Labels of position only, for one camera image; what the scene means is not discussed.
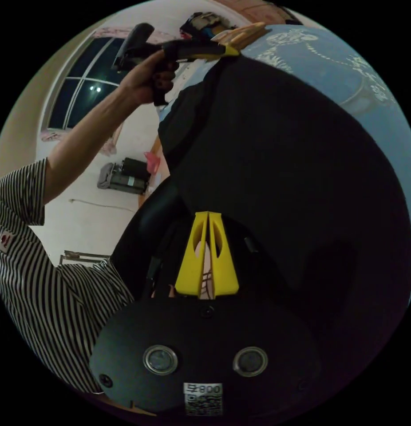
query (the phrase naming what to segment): black and white striped shirt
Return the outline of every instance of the black and white striped shirt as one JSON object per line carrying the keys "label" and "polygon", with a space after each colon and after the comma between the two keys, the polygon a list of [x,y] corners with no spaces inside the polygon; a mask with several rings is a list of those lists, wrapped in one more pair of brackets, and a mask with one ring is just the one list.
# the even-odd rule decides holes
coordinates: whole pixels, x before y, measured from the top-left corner
{"label": "black and white striped shirt", "polygon": [[55,267],[31,225],[44,224],[46,160],[0,179],[0,294],[29,347],[81,392],[101,392],[89,368],[100,330],[133,301],[110,262]]}

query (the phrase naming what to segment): yellow 3d-printed part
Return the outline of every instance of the yellow 3d-printed part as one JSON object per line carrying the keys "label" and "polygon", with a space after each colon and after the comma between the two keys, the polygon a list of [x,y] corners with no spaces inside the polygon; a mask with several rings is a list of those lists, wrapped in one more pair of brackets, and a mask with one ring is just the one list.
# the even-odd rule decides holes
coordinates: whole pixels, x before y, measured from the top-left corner
{"label": "yellow 3d-printed part", "polygon": [[[194,224],[176,281],[176,291],[179,294],[198,297],[201,294],[208,215],[208,212],[195,213]],[[195,249],[200,242],[200,251],[197,257]]]}
{"label": "yellow 3d-printed part", "polygon": [[238,293],[239,284],[220,213],[209,213],[210,257],[214,297]]}

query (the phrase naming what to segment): qr code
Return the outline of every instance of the qr code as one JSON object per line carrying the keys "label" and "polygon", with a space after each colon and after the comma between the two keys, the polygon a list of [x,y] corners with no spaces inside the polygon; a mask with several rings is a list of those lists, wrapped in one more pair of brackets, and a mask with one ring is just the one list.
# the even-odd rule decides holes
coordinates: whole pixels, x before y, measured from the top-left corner
{"label": "qr code", "polygon": [[185,383],[184,393],[188,416],[223,415],[221,383]]}
{"label": "qr code", "polygon": [[188,416],[221,416],[222,395],[186,395]]}

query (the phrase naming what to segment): hand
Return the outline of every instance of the hand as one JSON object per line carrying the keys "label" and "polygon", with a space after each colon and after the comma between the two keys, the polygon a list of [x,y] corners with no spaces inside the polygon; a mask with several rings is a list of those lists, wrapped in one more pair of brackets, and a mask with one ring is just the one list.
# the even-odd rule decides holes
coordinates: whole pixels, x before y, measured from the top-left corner
{"label": "hand", "polygon": [[179,68],[179,65],[176,62],[169,62],[167,71],[154,73],[156,66],[163,60],[165,60],[164,51],[155,52],[133,68],[120,83],[122,89],[129,89],[138,105],[154,101],[152,84],[163,89],[166,93],[173,88],[171,80],[175,78],[174,72]]}

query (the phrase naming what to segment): shirt sleeve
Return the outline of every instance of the shirt sleeve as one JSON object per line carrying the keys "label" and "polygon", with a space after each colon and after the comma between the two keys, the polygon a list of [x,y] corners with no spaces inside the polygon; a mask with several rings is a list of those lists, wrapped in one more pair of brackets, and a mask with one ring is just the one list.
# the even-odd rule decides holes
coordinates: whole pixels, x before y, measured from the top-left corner
{"label": "shirt sleeve", "polygon": [[26,225],[44,225],[44,184],[47,159],[0,179],[0,201]]}

